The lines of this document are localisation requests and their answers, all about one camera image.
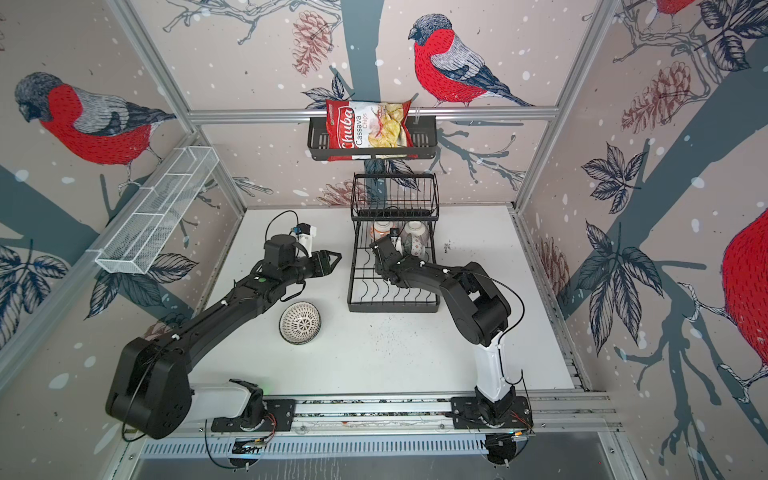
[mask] robotic arm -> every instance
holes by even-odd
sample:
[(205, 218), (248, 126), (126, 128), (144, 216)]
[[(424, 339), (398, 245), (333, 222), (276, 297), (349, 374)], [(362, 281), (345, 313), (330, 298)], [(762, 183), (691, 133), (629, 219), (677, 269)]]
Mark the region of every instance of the robotic arm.
[[(376, 273), (400, 288), (420, 288), (442, 296), (458, 331), (476, 345), (475, 414), (479, 420), (501, 426), (514, 415), (513, 405), (527, 405), (524, 398), (515, 401), (515, 387), (502, 372), (499, 340), (508, 328), (511, 308), (482, 266), (476, 262), (464, 267), (427, 263), (400, 253), (390, 237), (371, 243), (370, 248), (376, 257)], [(528, 416), (530, 409), (521, 413)]]
[[(225, 386), (191, 388), (187, 374), (221, 340), (281, 300), (289, 285), (298, 283), (303, 291), (306, 279), (333, 272), (341, 254), (320, 250), (310, 256), (305, 246), (312, 248), (313, 227), (300, 223), (295, 230), (298, 240), (290, 235), (268, 240), (264, 259), (250, 274), (181, 329), (151, 341), (136, 338), (128, 343), (112, 380), (107, 414), (154, 439), (185, 421), (242, 416), (246, 424), (261, 422), (266, 413), (263, 391), (257, 386), (232, 380)], [(299, 251), (305, 256), (298, 257)]]

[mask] grey floor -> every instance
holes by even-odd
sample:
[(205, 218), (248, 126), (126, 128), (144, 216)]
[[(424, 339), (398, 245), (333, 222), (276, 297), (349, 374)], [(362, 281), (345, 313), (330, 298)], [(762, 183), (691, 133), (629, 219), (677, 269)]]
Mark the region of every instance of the grey floor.
[(133, 480), (253, 478), (254, 480), (601, 480), (611, 479), (596, 433), (542, 433), (532, 438), (509, 468), (482, 455), (261, 460), (248, 472), (232, 472), (204, 460), (145, 460)]

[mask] bird wing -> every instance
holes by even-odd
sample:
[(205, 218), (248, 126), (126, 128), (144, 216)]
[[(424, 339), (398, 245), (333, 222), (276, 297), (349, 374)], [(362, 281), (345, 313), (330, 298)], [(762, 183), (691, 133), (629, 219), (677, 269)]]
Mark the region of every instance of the bird wing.
[(111, 137), (125, 130), (129, 117), (125, 99), (72, 88), (83, 107), (83, 113), (74, 121), (75, 130), (99, 137)]
[(458, 35), (453, 36), (451, 48), (446, 53), (433, 55), (429, 60), (440, 73), (463, 84), (471, 84), (467, 80), (477, 75), (485, 67), (485, 60), (464, 45)]

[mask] bird head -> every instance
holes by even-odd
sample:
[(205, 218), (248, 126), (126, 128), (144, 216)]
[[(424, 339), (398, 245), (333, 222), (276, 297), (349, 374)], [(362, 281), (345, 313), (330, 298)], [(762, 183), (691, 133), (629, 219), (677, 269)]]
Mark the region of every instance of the bird head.
[(430, 35), (443, 28), (448, 30), (453, 28), (448, 17), (439, 13), (430, 13), (416, 20), (413, 28), (411, 28), (411, 32), (408, 34), (408, 39), (414, 40), (419, 46), (423, 47), (427, 40), (429, 40)]
[(42, 121), (52, 121), (51, 110), (48, 108), (48, 94), (51, 90), (62, 85), (59, 77), (43, 71), (36, 71), (24, 77), (16, 85), (16, 103), (22, 117), (29, 122), (36, 118)]

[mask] black wire rack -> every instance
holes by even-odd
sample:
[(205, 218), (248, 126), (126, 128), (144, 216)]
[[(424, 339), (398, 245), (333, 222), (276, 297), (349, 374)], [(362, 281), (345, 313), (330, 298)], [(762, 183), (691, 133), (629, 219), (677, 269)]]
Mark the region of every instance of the black wire rack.
[(425, 250), (435, 258), (435, 222), (439, 196), (434, 174), (356, 174), (351, 202), (355, 225), (355, 250), (349, 275), (347, 305), (350, 312), (434, 313), (440, 297), (417, 288), (402, 289), (376, 273), (370, 250), (372, 227), (389, 220), (402, 232), (409, 221), (423, 222), (429, 232)]

